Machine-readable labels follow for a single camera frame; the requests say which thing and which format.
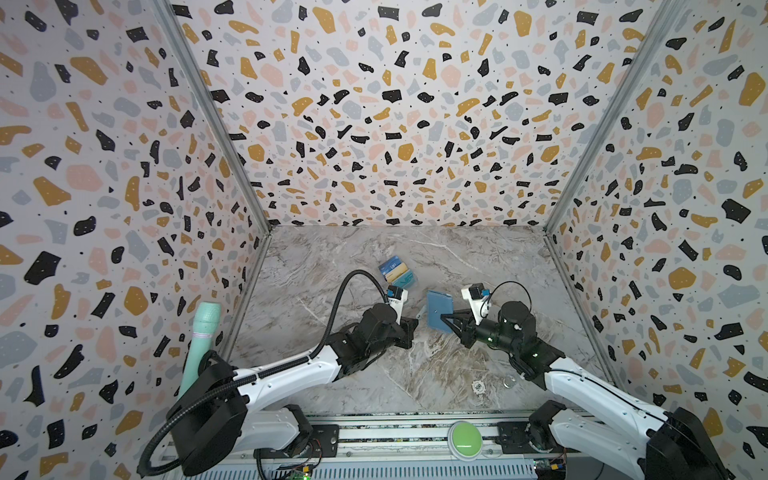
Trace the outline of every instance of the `black cable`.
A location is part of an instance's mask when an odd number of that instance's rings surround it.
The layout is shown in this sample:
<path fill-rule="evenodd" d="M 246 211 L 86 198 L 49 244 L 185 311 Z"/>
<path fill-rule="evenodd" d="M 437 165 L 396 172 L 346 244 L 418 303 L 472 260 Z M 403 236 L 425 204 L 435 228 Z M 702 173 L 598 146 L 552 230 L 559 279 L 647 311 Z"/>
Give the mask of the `black cable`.
<path fill-rule="evenodd" d="M 369 360 L 368 363 L 366 363 L 366 366 L 362 367 L 360 371 L 363 371 L 371 366 L 372 363 L 374 363 L 376 360 L 382 358 L 382 355 L 386 353 L 386 350 L 382 351 L 379 355 L 373 357 L 373 359 Z"/>
<path fill-rule="evenodd" d="M 522 374 L 518 371 L 518 374 L 521 375 L 522 378 L 525 378 L 525 377 L 534 378 L 536 376 L 536 372 L 530 366 L 528 366 L 527 363 L 515 362 L 512 359 L 512 354 L 510 352 L 507 352 L 507 355 L 509 356 L 509 364 L 512 365 L 512 367 L 515 370 L 517 370 L 518 368 L 520 370 L 524 370 Z"/>
<path fill-rule="evenodd" d="M 264 370 L 262 372 L 259 372 L 258 374 L 248 375 L 246 377 L 243 377 L 242 379 L 237 379 L 232 382 L 225 383 L 222 386 L 218 386 L 215 389 L 210 390 L 209 392 L 206 392 L 199 399 L 195 400 L 189 406 L 180 410 L 176 415 L 174 415 L 169 420 L 167 420 L 165 424 L 161 426 L 159 430 L 157 430 L 157 433 L 154 434 L 152 439 L 150 439 L 149 443 L 147 443 L 147 446 L 144 447 L 144 451 L 141 453 L 141 457 L 139 458 L 139 464 L 138 464 L 138 467 L 136 468 L 137 473 L 142 477 L 163 475 L 164 473 L 170 472 L 174 468 L 181 465 L 181 459 L 177 458 L 176 460 L 173 460 L 172 462 L 168 462 L 165 465 L 160 465 L 159 467 L 153 467 L 151 465 L 151 456 L 154 453 L 154 450 L 160 444 L 160 442 L 162 442 L 163 438 L 168 433 L 170 433 L 171 430 L 174 429 L 174 427 L 178 424 L 178 422 L 181 421 L 182 418 L 184 418 L 186 415 L 189 415 L 189 413 L 192 412 L 193 410 L 197 409 L 198 407 L 208 402 L 209 400 L 216 398 L 222 393 L 237 389 L 251 382 L 256 382 L 258 379 L 263 379 L 267 376 L 274 375 L 284 370 L 288 370 L 290 368 L 293 368 L 294 366 L 302 365 L 304 363 L 309 362 L 311 359 L 315 358 L 317 354 L 320 353 L 320 350 L 322 350 L 323 347 L 326 345 L 328 336 L 330 335 L 330 330 L 333 328 L 333 320 L 336 318 L 336 311 L 339 309 L 339 304 L 341 303 L 341 297 L 344 294 L 344 289 L 346 288 L 346 284 L 349 283 L 349 281 L 355 275 L 367 276 L 373 282 L 373 284 L 376 285 L 376 289 L 379 291 L 379 294 L 382 296 L 383 302 L 389 303 L 389 298 L 387 298 L 386 293 L 384 293 L 384 289 L 381 287 L 381 285 L 379 285 L 379 282 L 376 281 L 376 278 L 374 278 L 373 275 L 366 272 L 365 270 L 354 270 L 350 272 L 349 275 L 344 277 L 344 280 L 341 282 L 341 286 L 339 287 L 339 292 L 336 294 L 336 300 L 334 300 L 333 302 L 333 308 L 331 309 L 331 314 L 328 319 L 328 325 L 326 325 L 326 331 L 323 333 L 323 338 L 320 340 L 320 343 L 317 344 L 317 347 L 309 354 L 309 356 L 305 356 L 300 359 L 291 360 L 290 362 L 286 362 L 283 365 L 274 366 L 271 369 Z M 257 458 L 257 465 L 259 465 L 260 463 L 261 463 L 260 459 Z"/>
<path fill-rule="evenodd" d="M 344 333 L 344 332 L 346 332 L 346 331 L 347 331 L 347 330 L 349 330 L 349 329 L 355 328 L 355 327 L 356 327 L 356 326 L 358 326 L 359 324 L 360 324 L 360 322 L 352 322 L 352 323 L 347 323 L 345 326 L 341 327 L 341 328 L 339 329 L 339 331 L 338 331 L 338 332 L 336 332 L 336 333 Z"/>
<path fill-rule="evenodd" d="M 266 474 L 264 473 L 264 467 L 261 465 L 261 449 L 256 449 L 253 457 L 256 458 L 256 471 L 259 473 L 259 478 L 267 480 Z"/>
<path fill-rule="evenodd" d="M 317 459 L 317 463 L 312 467 L 313 472 L 315 468 L 317 468 L 317 466 L 320 465 L 320 462 L 323 460 L 323 446 L 320 444 L 320 440 L 315 439 L 315 442 L 317 442 L 317 448 L 318 448 L 318 452 L 320 453 L 320 457 Z"/>
<path fill-rule="evenodd" d="M 499 288 L 500 286 L 504 285 L 505 283 L 517 283 L 519 286 L 521 286 L 521 287 L 522 287 L 522 289 L 523 289 L 523 290 L 525 290 L 525 295 L 528 295 L 528 311 L 529 311 L 529 312 L 530 312 L 530 311 L 532 311 L 532 310 L 533 310 L 533 300 L 531 300 L 531 294 L 530 294 L 530 293 L 528 293 L 528 289 L 527 289 L 527 288 L 525 288 L 525 285 L 523 285 L 523 284 L 522 284 L 522 283 L 520 283 L 520 282 L 515 282 L 514 280 L 507 280 L 506 282 L 501 282 L 500 284 L 498 284 L 498 285 L 496 286 L 496 288 L 494 288 L 494 289 L 493 289 L 493 291 L 491 292 L 491 294 L 490 294 L 490 295 L 488 295 L 488 298 L 487 298 L 487 299 L 485 299 L 485 300 L 483 300 L 483 303 L 482 303 L 482 305 L 480 306 L 480 312 L 482 312 L 482 309 L 483 309 L 483 307 L 485 306 L 485 304 L 486 304 L 486 303 L 490 303 L 490 302 L 491 302 L 491 298 L 493 298 L 493 294 L 494 294 L 494 293 L 496 293 L 496 290 L 498 290 L 498 288 Z M 488 318 L 488 314 L 486 313 L 486 314 L 485 314 L 485 316 L 483 316 L 483 318 Z"/>
<path fill-rule="evenodd" d="M 715 471 L 717 472 L 717 474 L 718 474 L 718 475 L 719 475 L 719 476 L 720 476 L 720 477 L 721 477 L 723 480 L 727 480 L 727 478 L 726 478 L 726 475 L 723 475 L 723 474 L 720 472 L 720 470 L 718 469 L 717 465 L 715 465 L 715 463 L 714 463 L 714 462 L 712 462 L 712 460 L 711 460 L 709 457 L 707 457 L 707 454 L 705 454 L 705 453 L 704 453 L 704 450 L 702 450 L 702 449 L 701 449 L 701 447 L 700 447 L 700 446 L 699 446 L 699 445 L 698 445 L 696 442 L 694 442 L 694 441 L 693 441 L 691 438 L 689 438 L 689 437 L 688 437 L 688 435 L 686 435 L 685 433 L 681 432 L 681 431 L 678 429 L 678 427 L 676 427 L 676 426 L 672 425 L 672 424 L 671 424 L 671 423 L 670 423 L 668 420 L 660 419 L 659 417 L 655 416 L 653 413 L 651 413 L 651 412 L 648 412 L 646 409 L 642 409 L 641 407 L 639 407 L 639 406 L 637 406 L 637 405 L 633 404 L 633 403 L 632 403 L 632 402 L 630 402 L 629 400 L 625 399 L 625 398 L 624 398 L 624 397 L 622 397 L 621 395 L 618 395 L 616 392 L 614 392 L 613 390 L 609 389 L 607 386 L 603 385 L 603 384 L 602 384 L 602 383 L 600 383 L 600 382 L 597 382 L 597 381 L 595 381 L 594 379 L 591 379 L 591 378 L 589 378 L 588 376 L 583 376 L 583 375 L 582 375 L 582 374 L 580 374 L 580 373 L 572 372 L 571 370 L 563 370 L 563 369 L 551 369 L 551 370 L 550 370 L 550 372 L 563 372 L 563 373 L 570 373 L 570 374 L 572 374 L 572 375 L 576 375 L 576 376 L 578 376 L 578 377 L 580 377 L 580 378 L 582 378 L 582 379 L 584 379 L 584 380 L 589 380 L 590 382 L 592 382 L 592 383 L 594 383 L 595 385 L 599 386 L 600 388 L 602 388 L 602 389 L 603 389 L 603 390 L 605 390 L 606 392 L 608 392 L 608 393 L 610 393 L 611 395 L 615 396 L 617 399 L 619 399 L 619 400 L 621 400 L 622 402 L 624 402 L 624 403 L 628 404 L 628 405 L 629 405 L 629 406 L 631 406 L 632 408 L 634 408 L 634 409 L 636 409 L 636 410 L 640 410 L 641 412 L 645 412 L 645 413 L 646 413 L 648 416 L 650 416 L 651 418 L 653 418 L 653 419 L 656 419 L 656 420 L 658 420 L 659 422 L 662 422 L 663 424 L 665 424 L 665 425 L 669 426 L 669 427 L 670 427 L 671 429 L 673 429 L 675 432 L 679 433 L 679 434 L 680 434 L 680 436 L 682 436 L 683 438 L 685 438 L 685 439 L 686 439 L 686 440 L 687 440 L 687 441 L 688 441 L 688 442 L 689 442 L 691 445 L 693 445 L 694 447 L 696 447 L 696 449 L 699 451 L 699 453 L 701 453 L 701 455 L 702 455 L 704 458 L 706 458 L 706 459 L 707 459 L 707 461 L 710 463 L 710 465 L 712 465 L 712 466 L 714 467 L 714 469 L 715 469 Z"/>
<path fill-rule="evenodd" d="M 598 476 L 596 476 L 596 477 L 594 478 L 594 480 L 598 480 L 598 478 L 600 478 L 600 477 L 601 477 L 601 475 L 603 475 L 603 469 L 604 469 L 604 468 L 605 468 L 605 464 L 603 464 L 603 466 L 601 466 L 601 467 L 600 467 L 600 471 L 598 472 Z"/>
<path fill-rule="evenodd" d="M 274 366 L 271 369 L 266 369 L 262 372 L 259 372 L 260 379 L 264 379 L 268 376 L 274 375 L 276 373 L 280 373 L 284 370 L 291 369 L 294 366 L 307 363 L 320 353 L 320 350 L 322 350 L 323 347 L 326 345 L 326 342 L 328 341 L 328 337 L 331 334 L 331 330 L 333 329 L 333 321 L 336 319 L 336 311 L 339 309 L 339 304 L 341 303 L 341 297 L 344 295 L 344 289 L 346 289 L 346 284 L 349 283 L 349 281 L 355 275 L 363 275 L 368 277 L 371 280 L 371 282 L 373 282 L 373 285 L 376 286 L 376 289 L 379 291 L 379 294 L 382 296 L 382 301 L 384 303 L 389 303 L 389 298 L 387 297 L 386 293 L 384 293 L 384 289 L 382 288 L 381 285 L 379 285 L 379 282 L 376 281 L 376 278 L 373 275 L 366 272 L 365 270 L 353 270 L 352 272 L 349 272 L 349 274 L 344 277 L 344 280 L 342 280 L 341 285 L 339 286 L 339 291 L 336 293 L 336 299 L 333 301 L 333 306 L 331 307 L 331 314 L 328 317 L 328 323 L 326 324 L 326 330 L 325 332 L 323 332 L 323 338 L 317 344 L 317 347 L 315 347 L 315 349 L 310 353 L 309 357 L 303 356 L 299 359 L 291 360 L 290 362 L 284 363 L 283 365 Z"/>
<path fill-rule="evenodd" d="M 317 442 L 317 448 L 318 448 L 318 449 L 321 449 L 321 450 L 320 450 L 320 454 L 322 455 L 322 453 L 323 453 L 323 450 L 322 450 L 322 447 L 320 446 L 320 442 L 319 442 L 319 440 L 318 440 L 318 439 L 312 439 L 312 440 L 313 440 L 314 442 Z M 307 463 L 309 463 L 309 461 L 310 461 L 310 460 L 312 460 L 312 457 L 315 455 L 315 447 L 313 447 L 311 443 L 308 443 L 308 444 L 307 444 L 307 446 L 308 446 L 308 447 L 310 447 L 310 453 L 309 453 L 309 455 L 306 457 L 306 460 L 304 460 L 303 462 L 301 462 L 301 463 L 300 463 L 300 464 L 298 464 L 298 465 L 288 465 L 288 466 L 286 466 L 286 465 L 282 465 L 282 466 L 278 467 L 277 469 L 278 469 L 278 470 L 299 470 L 299 469 L 300 469 L 300 468 L 302 468 L 304 465 L 306 465 Z"/>

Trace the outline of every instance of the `marble table surface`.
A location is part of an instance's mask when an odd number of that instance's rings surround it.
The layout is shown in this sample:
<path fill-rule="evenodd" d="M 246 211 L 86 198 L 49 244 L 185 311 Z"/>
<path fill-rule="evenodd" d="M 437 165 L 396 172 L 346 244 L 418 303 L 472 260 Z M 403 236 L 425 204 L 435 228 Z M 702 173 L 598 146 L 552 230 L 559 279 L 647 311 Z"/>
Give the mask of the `marble table surface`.
<path fill-rule="evenodd" d="M 543 240 L 531 227 L 277 227 L 240 328 L 231 362 L 257 366 L 312 349 L 323 334 L 344 276 L 398 255 L 415 273 L 404 316 L 417 316 L 427 290 L 453 295 L 483 282 L 492 288 L 517 280 L 528 288 L 538 335 L 604 378 L 589 339 Z M 381 297 L 356 276 L 346 288 L 333 331 L 359 321 Z M 514 284 L 494 295 L 495 318 L 506 300 L 527 302 Z M 536 409 L 551 393 L 516 377 L 507 356 L 481 343 L 466 349 L 452 334 L 430 329 L 426 318 L 410 350 L 390 348 L 367 370 L 305 389 L 274 405 L 297 403 L 305 413 L 487 412 Z"/>

